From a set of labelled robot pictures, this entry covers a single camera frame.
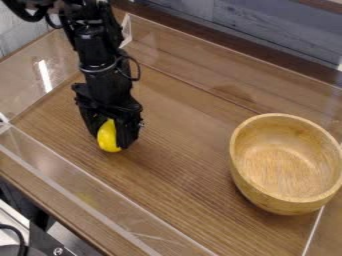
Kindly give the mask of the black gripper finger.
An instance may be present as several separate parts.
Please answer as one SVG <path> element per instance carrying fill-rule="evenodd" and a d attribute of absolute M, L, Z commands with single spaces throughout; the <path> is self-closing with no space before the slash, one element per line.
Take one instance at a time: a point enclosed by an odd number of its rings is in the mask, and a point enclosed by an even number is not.
<path fill-rule="evenodd" d="M 108 120 L 108 113 L 104 108 L 78 107 L 78 112 L 89 134 L 96 137 L 101 125 Z"/>
<path fill-rule="evenodd" d="M 122 113 L 114 118 L 116 143 L 126 149 L 138 138 L 142 118 L 138 112 Z"/>

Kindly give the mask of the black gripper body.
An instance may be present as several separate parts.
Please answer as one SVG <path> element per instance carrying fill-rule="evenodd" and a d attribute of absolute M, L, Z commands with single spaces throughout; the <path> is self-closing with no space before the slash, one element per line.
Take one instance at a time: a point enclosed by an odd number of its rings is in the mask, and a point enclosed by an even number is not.
<path fill-rule="evenodd" d="M 80 54 L 78 68 L 85 82 L 74 84 L 77 107 L 104 108 L 108 118 L 138 112 L 142 107 L 134 100 L 132 84 L 140 80 L 140 65 L 126 54 Z"/>

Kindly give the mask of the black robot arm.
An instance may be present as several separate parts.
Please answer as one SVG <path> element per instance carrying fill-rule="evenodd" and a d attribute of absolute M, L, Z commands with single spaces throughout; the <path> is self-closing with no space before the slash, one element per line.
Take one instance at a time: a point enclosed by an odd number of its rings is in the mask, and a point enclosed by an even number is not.
<path fill-rule="evenodd" d="M 88 132 L 106 152 L 126 149 L 138 138 L 142 106 L 130 94 L 140 68 L 120 45 L 122 27 L 108 0 L 2 0 L 26 22 L 61 29 L 78 56 L 85 81 L 72 85 Z"/>

